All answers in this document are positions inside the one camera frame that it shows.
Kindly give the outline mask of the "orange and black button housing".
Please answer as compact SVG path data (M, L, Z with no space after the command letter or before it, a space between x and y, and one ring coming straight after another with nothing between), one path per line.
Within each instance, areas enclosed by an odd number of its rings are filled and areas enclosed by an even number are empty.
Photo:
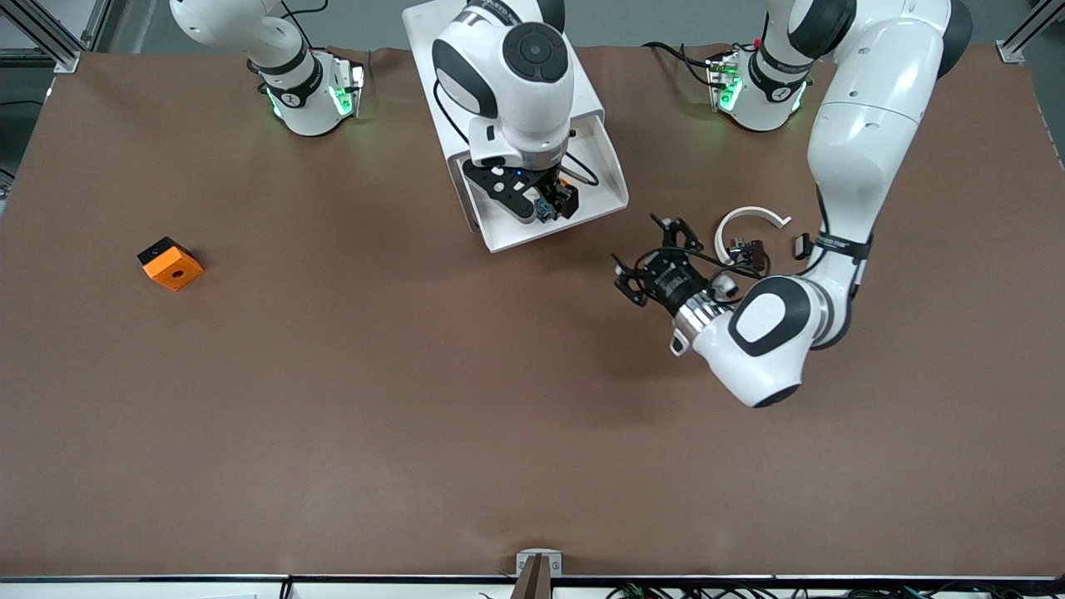
M136 257L149 280L173 291L181 290L204 272L201 262L170 236L163 236Z

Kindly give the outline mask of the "brown table cover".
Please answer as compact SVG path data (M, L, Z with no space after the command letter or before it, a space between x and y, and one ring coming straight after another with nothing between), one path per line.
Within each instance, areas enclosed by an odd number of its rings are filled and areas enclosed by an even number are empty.
M615 289L738 205L818 226L809 106L749 134L641 48L581 50L627 208L496 255L414 59L286 132L237 56L84 56L0 218L0 576L1065 573L1065 171L971 47L876 224L849 333L750 409ZM170 236L179 291L136 255Z

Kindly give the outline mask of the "aluminium frame profile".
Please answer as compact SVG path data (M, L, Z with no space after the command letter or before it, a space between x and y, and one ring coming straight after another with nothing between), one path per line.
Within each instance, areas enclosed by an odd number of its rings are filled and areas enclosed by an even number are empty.
M998 56L1005 64L1023 64L1026 46L1055 22L1065 22L1065 0L1036 0L1007 37L995 42Z
M125 0L0 0L0 68L75 72L81 54L106 51Z

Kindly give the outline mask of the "table edge rail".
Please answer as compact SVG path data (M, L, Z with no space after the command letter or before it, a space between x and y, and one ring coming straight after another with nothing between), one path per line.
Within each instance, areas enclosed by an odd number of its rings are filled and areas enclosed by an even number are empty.
M1065 599L1065 574L40 576L0 577L0 599Z

